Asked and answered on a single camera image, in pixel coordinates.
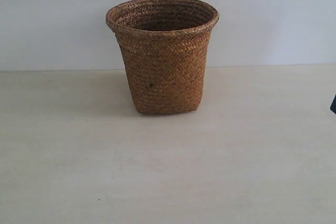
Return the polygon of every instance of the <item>brown basket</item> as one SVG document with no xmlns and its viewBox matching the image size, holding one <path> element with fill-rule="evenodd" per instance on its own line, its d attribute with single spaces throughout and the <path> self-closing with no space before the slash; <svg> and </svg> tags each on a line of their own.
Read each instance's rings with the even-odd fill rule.
<svg viewBox="0 0 336 224">
<path fill-rule="evenodd" d="M 137 111 L 196 110 L 203 94 L 207 47 L 219 19 L 198 0 L 133 0 L 110 9 Z"/>
</svg>

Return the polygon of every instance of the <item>wicker basket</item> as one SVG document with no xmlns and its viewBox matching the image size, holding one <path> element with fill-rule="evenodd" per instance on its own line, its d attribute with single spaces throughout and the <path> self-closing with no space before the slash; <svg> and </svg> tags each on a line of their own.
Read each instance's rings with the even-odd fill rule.
<svg viewBox="0 0 336 224">
<path fill-rule="evenodd" d="M 196 110 L 203 94 L 207 47 L 219 19 L 198 0 L 133 0 L 110 9 L 137 111 Z"/>
</svg>

